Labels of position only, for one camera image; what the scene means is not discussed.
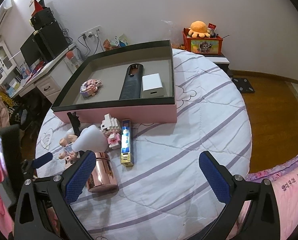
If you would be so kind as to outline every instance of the red box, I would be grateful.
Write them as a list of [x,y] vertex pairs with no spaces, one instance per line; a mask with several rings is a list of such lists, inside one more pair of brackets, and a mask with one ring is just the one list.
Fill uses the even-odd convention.
[[189,29],[184,28],[182,35],[184,37],[184,46],[187,51],[196,54],[215,54],[221,55],[223,39],[217,35],[216,38],[191,38],[188,36]]

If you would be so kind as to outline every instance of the bed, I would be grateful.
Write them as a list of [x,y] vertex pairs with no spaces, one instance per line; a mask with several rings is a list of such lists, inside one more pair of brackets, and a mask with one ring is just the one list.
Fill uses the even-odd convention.
[[[236,86],[203,55],[174,49],[173,61],[177,123],[133,124],[134,167],[120,164],[120,149],[109,154],[119,190],[92,194],[84,188],[71,204],[94,238],[187,239],[224,207],[200,171],[199,154],[208,150],[232,174],[249,171],[251,127]],[[36,157],[50,151],[53,159],[37,170],[39,177],[64,170],[59,140],[70,128],[49,110]]]

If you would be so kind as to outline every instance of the desk drawer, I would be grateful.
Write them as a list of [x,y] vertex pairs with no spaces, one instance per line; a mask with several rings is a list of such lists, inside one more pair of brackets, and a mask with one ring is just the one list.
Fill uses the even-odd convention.
[[59,94],[60,94],[60,91],[53,93],[53,94],[47,96],[47,99],[53,104]]
[[51,76],[37,82],[35,85],[45,96],[61,90]]

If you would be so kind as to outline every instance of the octopus plush toy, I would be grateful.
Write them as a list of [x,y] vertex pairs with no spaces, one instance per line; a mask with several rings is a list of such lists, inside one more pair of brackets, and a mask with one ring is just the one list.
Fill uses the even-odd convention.
[[196,21],[196,22],[191,23],[188,35],[193,38],[196,38],[198,36],[200,38],[204,38],[204,37],[209,38],[210,37],[210,34],[208,33],[208,27],[202,21]]

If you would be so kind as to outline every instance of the rose gold cup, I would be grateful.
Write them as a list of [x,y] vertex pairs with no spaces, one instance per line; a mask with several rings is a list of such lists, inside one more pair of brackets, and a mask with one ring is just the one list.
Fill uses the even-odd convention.
[[116,177],[111,169],[110,159],[107,153],[95,153],[96,167],[87,180],[89,192],[97,193],[118,187]]

